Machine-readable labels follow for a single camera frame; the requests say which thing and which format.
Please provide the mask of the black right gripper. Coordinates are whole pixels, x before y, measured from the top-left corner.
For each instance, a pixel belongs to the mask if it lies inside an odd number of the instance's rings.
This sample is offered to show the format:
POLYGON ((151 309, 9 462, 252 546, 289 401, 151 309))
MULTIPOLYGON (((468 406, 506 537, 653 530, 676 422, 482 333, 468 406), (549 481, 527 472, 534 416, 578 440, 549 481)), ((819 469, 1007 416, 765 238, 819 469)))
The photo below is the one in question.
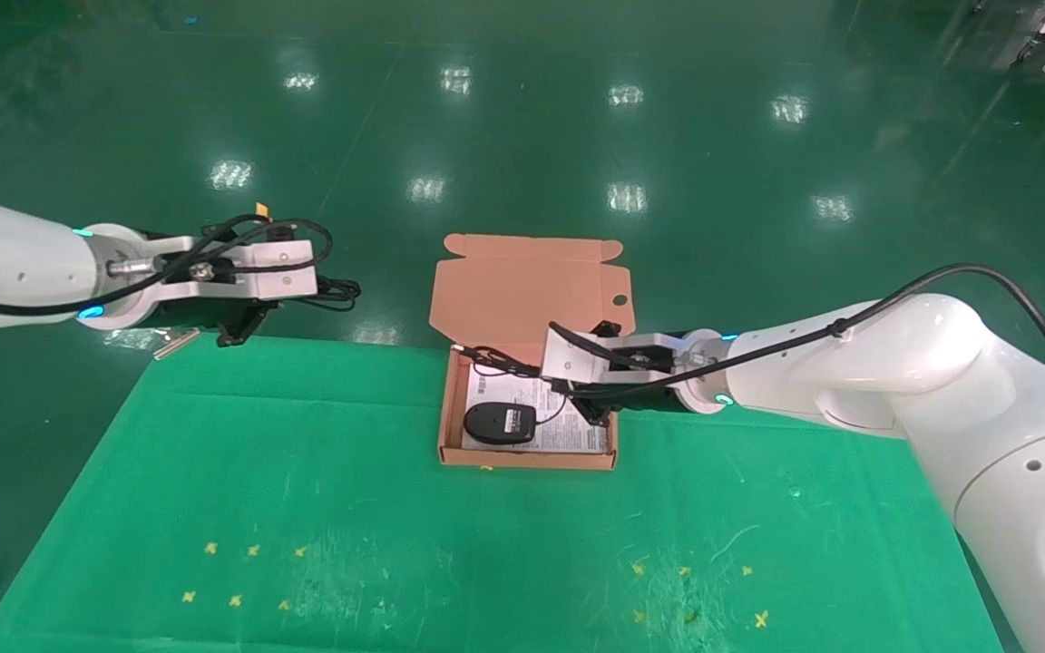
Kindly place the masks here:
MULTIPOLYGON (((616 339, 622 335, 622 326, 616 322, 601 321, 593 328, 591 334, 598 339, 616 339)), ((673 375, 616 375, 616 386, 620 389, 638 387, 655 382, 673 375)), ((610 394, 616 390, 609 384, 584 384, 573 387, 573 409, 589 425, 610 427, 616 412, 661 412, 691 413, 675 387, 657 387, 616 398, 616 409, 610 394)))

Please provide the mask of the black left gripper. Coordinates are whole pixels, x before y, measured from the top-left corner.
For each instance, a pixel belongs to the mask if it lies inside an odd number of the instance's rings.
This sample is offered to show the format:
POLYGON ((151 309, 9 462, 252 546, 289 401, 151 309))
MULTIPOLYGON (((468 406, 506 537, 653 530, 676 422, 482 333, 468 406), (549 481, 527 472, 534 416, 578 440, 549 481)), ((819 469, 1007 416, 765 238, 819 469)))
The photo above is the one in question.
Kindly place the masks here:
POLYGON ((243 346, 275 309, 277 303, 254 303, 246 298, 187 297, 158 303, 153 327, 217 331, 217 347, 243 346))

